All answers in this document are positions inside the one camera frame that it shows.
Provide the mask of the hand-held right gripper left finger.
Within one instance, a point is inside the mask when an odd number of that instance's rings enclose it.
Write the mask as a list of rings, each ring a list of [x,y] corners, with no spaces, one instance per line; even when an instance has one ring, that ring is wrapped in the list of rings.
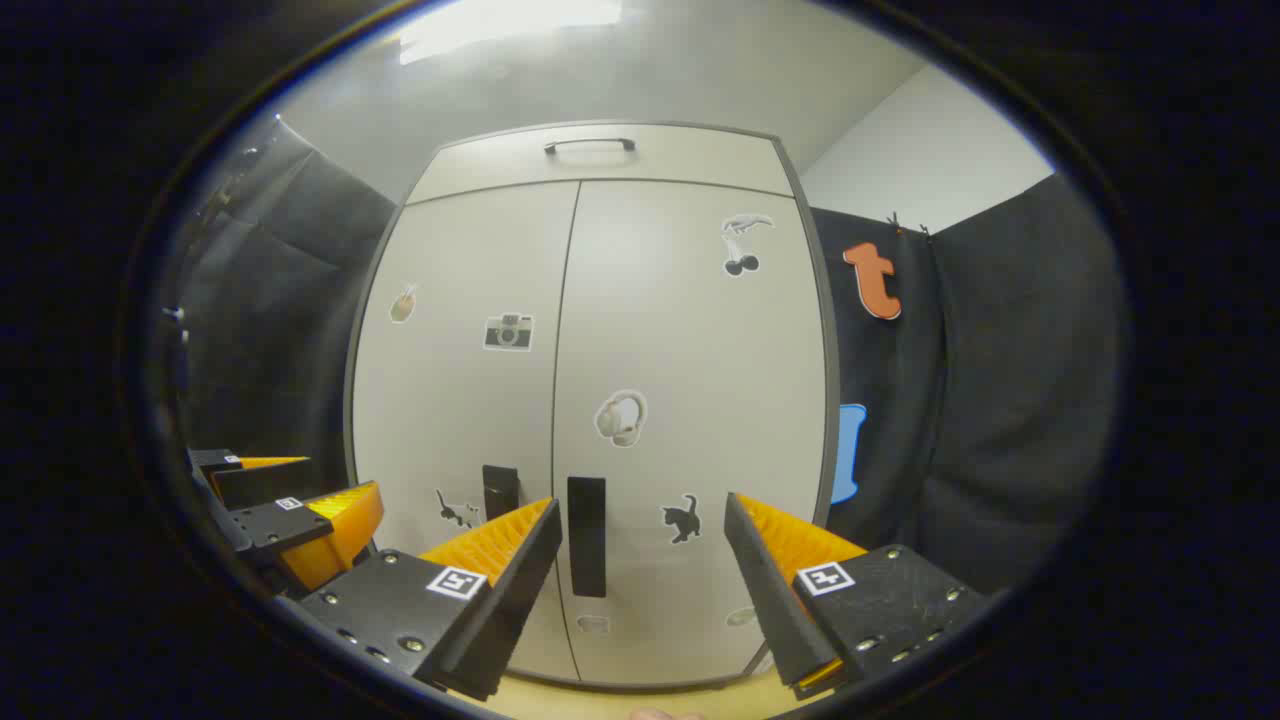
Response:
[[[300,609],[375,667],[485,701],[556,561],[559,505],[552,497],[525,505],[426,553],[383,550]]]

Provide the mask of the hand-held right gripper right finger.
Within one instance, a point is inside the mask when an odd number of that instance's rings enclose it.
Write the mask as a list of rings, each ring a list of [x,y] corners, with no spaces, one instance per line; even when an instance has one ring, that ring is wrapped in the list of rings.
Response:
[[[915,550],[864,550],[746,495],[728,493],[724,538],[778,676],[800,700],[896,673],[991,605]]]

